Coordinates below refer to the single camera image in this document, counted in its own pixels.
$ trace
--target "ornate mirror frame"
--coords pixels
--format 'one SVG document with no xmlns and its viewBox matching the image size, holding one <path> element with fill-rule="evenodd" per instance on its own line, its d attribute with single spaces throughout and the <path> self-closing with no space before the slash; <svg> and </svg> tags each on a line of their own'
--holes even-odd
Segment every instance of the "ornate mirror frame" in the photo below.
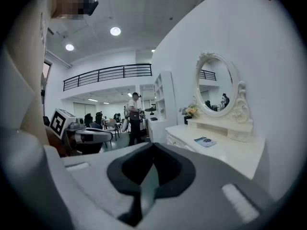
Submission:
<svg viewBox="0 0 307 230">
<path fill-rule="evenodd" d="M 200 76 L 201 69 L 204 64 L 206 64 L 207 62 L 210 62 L 212 59 L 217 59 L 223 62 L 226 65 L 230 73 L 230 76 L 232 78 L 232 89 L 231 89 L 232 95 L 229 96 L 230 102 L 227 105 L 227 107 L 220 112 L 215 112 L 209 109 L 204 103 L 203 99 L 201 98 L 201 92 L 200 92 L 199 76 Z M 234 65 L 230 61 L 222 57 L 221 55 L 218 55 L 215 53 L 201 53 L 200 59 L 197 61 L 197 65 L 196 65 L 195 83 L 196 83 L 195 84 L 196 101 L 200 109 L 207 115 L 210 115 L 213 117 L 221 117 L 221 116 L 228 114 L 234 108 L 236 104 L 237 96 L 238 96 L 239 76 L 238 76 L 238 73 Z"/>
</svg>

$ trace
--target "flower arrangement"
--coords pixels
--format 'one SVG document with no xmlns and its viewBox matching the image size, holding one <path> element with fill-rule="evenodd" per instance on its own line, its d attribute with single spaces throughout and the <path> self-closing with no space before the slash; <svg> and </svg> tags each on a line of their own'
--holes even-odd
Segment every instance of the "flower arrangement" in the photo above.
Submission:
<svg viewBox="0 0 307 230">
<path fill-rule="evenodd" d="M 188 107 L 180 108 L 179 112 L 187 117 L 193 118 L 198 116 L 198 108 L 196 104 L 190 104 Z"/>
</svg>

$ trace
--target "desk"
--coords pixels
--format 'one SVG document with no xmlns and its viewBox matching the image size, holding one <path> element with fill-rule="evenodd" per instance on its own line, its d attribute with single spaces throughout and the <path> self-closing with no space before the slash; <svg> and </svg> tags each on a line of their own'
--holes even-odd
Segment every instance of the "desk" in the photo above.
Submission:
<svg viewBox="0 0 307 230">
<path fill-rule="evenodd" d="M 232 140 L 222 134 L 205 129 L 192 128 L 188 125 L 168 127 L 165 130 L 167 131 L 168 145 L 219 159 L 249 179 L 254 177 L 264 149 L 264 138 L 260 137 L 253 137 L 251 142 L 241 142 Z M 216 140 L 217 143 L 205 148 L 194 141 L 194 139 L 200 137 Z"/>
</svg>

